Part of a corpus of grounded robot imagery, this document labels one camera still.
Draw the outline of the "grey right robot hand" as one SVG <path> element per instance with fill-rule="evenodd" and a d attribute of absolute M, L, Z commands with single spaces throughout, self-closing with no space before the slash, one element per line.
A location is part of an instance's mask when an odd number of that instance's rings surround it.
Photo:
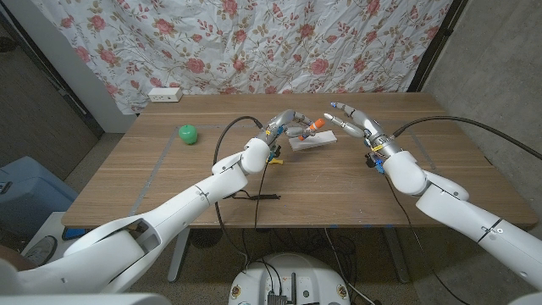
<path fill-rule="evenodd" d="M 352 119 L 352 123 L 339 119 L 332 114 L 324 114 L 324 118 L 330 123 L 339 126 L 348 135 L 363 139 L 373 152 L 389 158 L 402 151 L 395 140 L 385 134 L 380 124 L 369 118 L 363 111 L 338 102 L 332 102 L 331 106 L 343 111 L 346 117 Z"/>

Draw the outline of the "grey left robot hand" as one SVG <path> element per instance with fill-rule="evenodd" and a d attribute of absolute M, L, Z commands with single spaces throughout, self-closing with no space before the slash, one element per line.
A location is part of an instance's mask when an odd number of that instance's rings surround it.
<path fill-rule="evenodd" d="M 309 136 L 314 136 L 316 130 L 322 125 L 320 121 L 312 121 L 302 113 L 287 109 L 273 117 L 260 131 L 257 138 L 265 141 L 270 147 L 282 134 L 304 141 Z"/>

